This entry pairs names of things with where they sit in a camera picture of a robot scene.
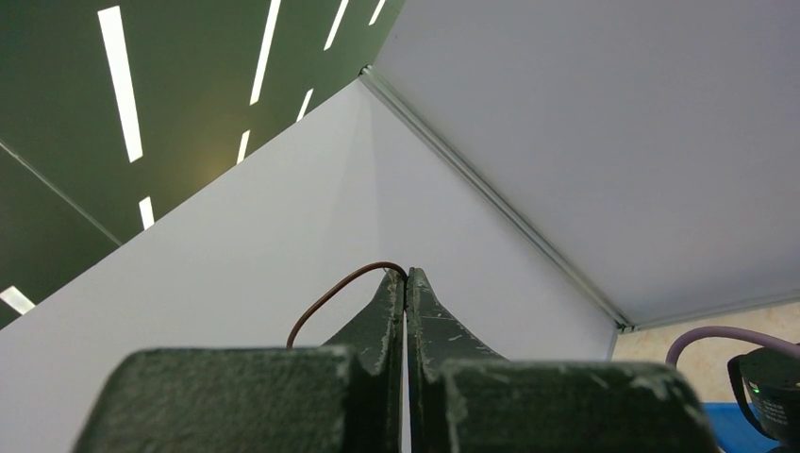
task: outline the purple cable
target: purple cable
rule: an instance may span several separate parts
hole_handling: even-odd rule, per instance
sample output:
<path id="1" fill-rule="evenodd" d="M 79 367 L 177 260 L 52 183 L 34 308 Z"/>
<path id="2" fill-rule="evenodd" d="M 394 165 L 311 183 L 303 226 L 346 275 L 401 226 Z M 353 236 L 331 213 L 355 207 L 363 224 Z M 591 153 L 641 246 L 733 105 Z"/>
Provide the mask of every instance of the purple cable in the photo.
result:
<path id="1" fill-rule="evenodd" d="M 675 340 L 673 345 L 670 346 L 669 352 L 667 352 L 667 363 L 672 366 L 677 366 L 677 358 L 680 356 L 680 353 L 683 352 L 686 346 L 696 342 L 697 340 L 702 340 L 708 337 L 732 338 L 734 340 L 741 340 L 743 342 L 760 344 L 778 352 L 782 352 L 800 361 L 800 345 L 791 344 L 786 340 L 781 340 L 764 333 L 754 332 L 753 330 L 747 330 L 746 328 L 708 326 L 693 328 L 692 330 L 677 337 L 677 340 Z"/>

